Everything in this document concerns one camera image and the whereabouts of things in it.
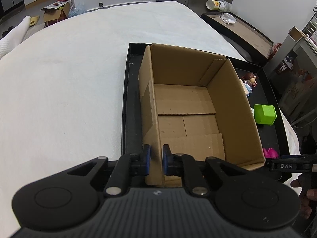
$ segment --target plastic bag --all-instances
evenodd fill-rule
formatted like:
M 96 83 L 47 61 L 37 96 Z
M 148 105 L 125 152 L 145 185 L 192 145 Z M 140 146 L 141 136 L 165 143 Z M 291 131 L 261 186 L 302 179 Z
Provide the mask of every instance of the plastic bag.
M 86 9 L 84 4 L 76 3 L 76 4 L 73 4 L 71 6 L 69 13 L 68 13 L 68 17 L 71 18 L 71 17 L 77 16 L 79 14 L 83 14 L 86 12 L 87 12 L 87 9 Z

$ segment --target green cube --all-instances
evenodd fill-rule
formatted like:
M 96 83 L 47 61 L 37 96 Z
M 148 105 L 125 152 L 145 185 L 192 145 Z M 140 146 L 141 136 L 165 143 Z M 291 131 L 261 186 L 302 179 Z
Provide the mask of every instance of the green cube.
M 254 119 L 258 124 L 272 125 L 276 119 L 276 111 L 271 105 L 254 105 Z

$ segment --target finger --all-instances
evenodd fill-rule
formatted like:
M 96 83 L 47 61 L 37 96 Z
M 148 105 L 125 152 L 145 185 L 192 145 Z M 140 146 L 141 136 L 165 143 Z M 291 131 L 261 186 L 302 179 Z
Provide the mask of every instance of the finger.
M 317 201 L 317 189 L 308 190 L 306 196 L 312 201 Z
M 296 180 L 291 181 L 291 186 L 292 186 L 293 188 L 298 188 L 298 187 L 300 187 L 301 185 L 300 185 L 299 181 L 296 179 Z
M 308 198 L 301 198 L 302 207 L 309 206 L 309 202 Z
M 307 196 L 306 196 L 306 193 L 301 191 L 301 193 L 299 193 L 299 199 L 302 200 L 302 198 L 306 198 L 307 199 Z
M 304 206 L 301 208 L 300 215 L 302 217 L 308 219 L 311 213 L 312 213 L 312 209 L 309 206 Z

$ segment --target metal screw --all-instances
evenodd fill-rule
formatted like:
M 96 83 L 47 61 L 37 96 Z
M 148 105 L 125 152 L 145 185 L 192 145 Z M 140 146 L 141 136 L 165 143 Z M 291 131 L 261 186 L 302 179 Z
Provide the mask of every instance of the metal screw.
M 153 192 L 153 194 L 154 194 L 154 195 L 156 195 L 156 196 L 159 196 L 159 195 L 161 195 L 161 194 L 162 194 L 162 192 L 161 192 L 161 191 L 159 191 L 159 190 L 156 190 L 156 191 L 154 191 L 154 192 Z
M 195 187 L 193 190 L 193 193 L 194 194 L 197 194 L 197 195 L 205 195 L 208 190 L 205 188 L 205 187 Z
M 119 187 L 109 187 L 106 189 L 106 193 L 109 194 L 109 195 L 118 195 L 121 193 L 121 189 Z

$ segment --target white bed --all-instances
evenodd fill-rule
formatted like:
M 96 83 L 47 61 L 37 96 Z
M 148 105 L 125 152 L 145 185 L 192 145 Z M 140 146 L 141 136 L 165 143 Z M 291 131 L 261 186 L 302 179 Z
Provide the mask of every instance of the white bed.
M 19 227 L 11 199 L 23 185 L 100 155 L 119 158 L 131 42 L 243 60 L 177 2 L 100 9 L 54 24 L 18 45 L 0 60 L 0 237 Z M 288 138 L 296 154 L 292 131 Z

